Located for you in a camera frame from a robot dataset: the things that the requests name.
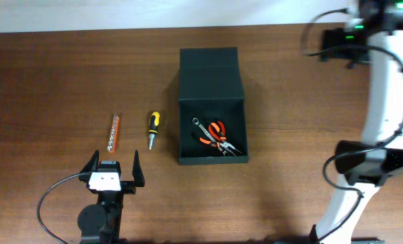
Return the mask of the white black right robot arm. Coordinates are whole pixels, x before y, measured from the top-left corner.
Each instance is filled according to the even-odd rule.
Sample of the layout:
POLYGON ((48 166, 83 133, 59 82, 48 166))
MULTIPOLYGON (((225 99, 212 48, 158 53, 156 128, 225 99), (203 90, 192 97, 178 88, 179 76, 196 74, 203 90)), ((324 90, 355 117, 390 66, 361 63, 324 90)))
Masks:
POLYGON ((390 177, 403 174, 403 1, 353 1, 343 13, 350 19, 324 31, 316 55, 369 63, 368 111, 361 139, 340 141, 328 159, 338 179, 309 243, 351 243, 371 198, 390 177))

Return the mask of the silver double ring wrench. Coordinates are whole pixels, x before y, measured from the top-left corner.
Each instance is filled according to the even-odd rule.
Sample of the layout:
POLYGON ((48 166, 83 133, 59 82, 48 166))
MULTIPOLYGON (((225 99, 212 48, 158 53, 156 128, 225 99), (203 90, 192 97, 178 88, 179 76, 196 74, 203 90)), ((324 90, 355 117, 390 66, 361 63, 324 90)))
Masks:
POLYGON ((200 141, 202 143, 204 143, 204 144, 208 143, 210 146, 216 147, 224 156, 229 156, 229 152, 220 146, 219 142, 217 142, 215 140, 215 138, 207 131, 207 129, 199 122, 199 120, 197 118, 193 118, 192 122, 193 122, 193 124, 197 125, 202 130, 204 135, 206 135, 206 137, 208 137, 208 139, 209 139, 209 143, 208 143, 206 139, 200 138, 200 141))

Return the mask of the black box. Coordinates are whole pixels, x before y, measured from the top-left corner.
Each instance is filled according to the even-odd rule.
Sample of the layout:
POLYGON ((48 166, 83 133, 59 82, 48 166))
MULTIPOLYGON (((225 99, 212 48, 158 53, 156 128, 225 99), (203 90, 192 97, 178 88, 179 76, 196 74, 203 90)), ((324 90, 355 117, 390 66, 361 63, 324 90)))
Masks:
POLYGON ((212 165, 247 163, 245 93, 235 47, 181 49, 179 68, 179 164, 212 165), (204 133, 211 122, 225 125, 227 140, 242 155, 223 156, 219 150, 198 143, 192 132, 204 133))

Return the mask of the yellow black stubby screwdriver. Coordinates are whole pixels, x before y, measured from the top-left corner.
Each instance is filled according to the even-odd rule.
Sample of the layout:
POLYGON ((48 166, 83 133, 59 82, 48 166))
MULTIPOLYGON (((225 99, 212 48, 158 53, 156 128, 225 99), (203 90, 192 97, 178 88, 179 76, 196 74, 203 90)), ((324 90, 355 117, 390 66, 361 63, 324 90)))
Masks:
POLYGON ((154 145, 154 140, 157 136, 158 133, 158 127, 160 124, 160 113, 155 111, 151 114, 150 120, 149 120, 149 130, 148 130, 148 137, 149 137, 149 144, 148 148, 152 150, 152 147, 154 145))

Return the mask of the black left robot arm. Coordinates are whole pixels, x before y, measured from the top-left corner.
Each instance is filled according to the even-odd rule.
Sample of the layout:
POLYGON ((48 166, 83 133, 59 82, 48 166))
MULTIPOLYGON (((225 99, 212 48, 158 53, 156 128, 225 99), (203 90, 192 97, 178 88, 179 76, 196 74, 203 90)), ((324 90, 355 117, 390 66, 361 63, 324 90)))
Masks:
POLYGON ((118 161, 101 161, 99 151, 93 153, 79 175, 79 180, 98 197, 97 202, 84 207, 77 218, 82 243, 127 242, 120 237, 124 196, 134 195, 138 188, 145 186, 138 151, 134 154, 132 176, 130 181, 122 180, 118 161))

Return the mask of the orange socket bit rail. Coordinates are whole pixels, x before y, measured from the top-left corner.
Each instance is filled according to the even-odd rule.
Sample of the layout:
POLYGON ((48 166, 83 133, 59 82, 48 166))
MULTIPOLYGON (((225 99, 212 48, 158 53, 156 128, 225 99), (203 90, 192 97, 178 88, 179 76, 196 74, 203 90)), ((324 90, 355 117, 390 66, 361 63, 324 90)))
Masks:
POLYGON ((116 142, 117 142, 117 136, 119 132, 119 122, 120 122, 120 117, 115 114, 112 118, 112 126, 110 130, 110 137, 108 141, 108 146, 107 146, 107 151, 109 153, 114 153, 116 150, 116 142))

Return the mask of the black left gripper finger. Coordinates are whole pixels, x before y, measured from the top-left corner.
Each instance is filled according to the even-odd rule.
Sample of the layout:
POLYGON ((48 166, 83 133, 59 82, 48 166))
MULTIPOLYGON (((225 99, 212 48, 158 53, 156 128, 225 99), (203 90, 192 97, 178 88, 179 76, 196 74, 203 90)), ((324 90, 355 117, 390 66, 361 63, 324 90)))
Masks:
POLYGON ((85 166, 80 171, 81 174, 88 173, 91 171, 95 171, 97 168, 97 164, 99 161, 100 152, 99 150, 95 150, 90 160, 85 164, 85 166))
POLYGON ((145 187, 145 178, 140 165, 140 157, 138 150, 136 150, 134 154, 132 176, 135 187, 145 187))

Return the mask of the small red pliers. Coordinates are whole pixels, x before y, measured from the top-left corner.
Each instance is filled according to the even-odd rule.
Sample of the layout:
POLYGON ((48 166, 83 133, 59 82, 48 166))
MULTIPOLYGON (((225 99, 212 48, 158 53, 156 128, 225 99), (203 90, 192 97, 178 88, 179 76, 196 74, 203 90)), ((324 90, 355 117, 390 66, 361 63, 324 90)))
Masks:
POLYGON ((227 140, 225 125, 221 121, 211 122, 208 127, 209 133, 218 141, 227 140))

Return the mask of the orange black needle-nose pliers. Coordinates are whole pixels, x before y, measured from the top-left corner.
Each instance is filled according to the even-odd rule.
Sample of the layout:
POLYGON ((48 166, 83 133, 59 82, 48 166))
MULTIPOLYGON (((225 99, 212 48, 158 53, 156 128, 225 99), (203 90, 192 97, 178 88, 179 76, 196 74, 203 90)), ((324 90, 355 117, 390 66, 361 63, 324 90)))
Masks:
POLYGON ((212 148, 216 148, 221 152, 223 156, 236 156, 236 153, 239 155, 242 155, 243 152, 235 148, 232 144, 229 142, 218 142, 212 139, 206 139, 205 136, 203 136, 201 133, 198 132, 192 132, 191 136, 198 142, 207 146, 210 146, 212 148))

